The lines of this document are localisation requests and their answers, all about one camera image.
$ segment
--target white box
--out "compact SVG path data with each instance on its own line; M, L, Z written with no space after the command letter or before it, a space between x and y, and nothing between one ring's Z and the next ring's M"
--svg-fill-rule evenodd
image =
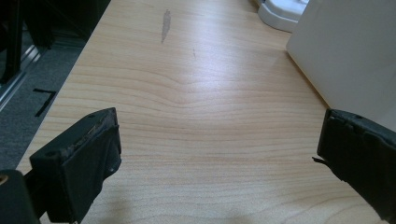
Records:
M311 0L287 50L330 107L396 132L396 1Z

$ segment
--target dark stain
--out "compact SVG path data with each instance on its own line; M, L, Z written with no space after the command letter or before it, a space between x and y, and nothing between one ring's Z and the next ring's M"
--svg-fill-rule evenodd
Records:
M165 40L166 36L168 35L169 29L171 28L171 12L166 9L165 14L163 14L163 41Z

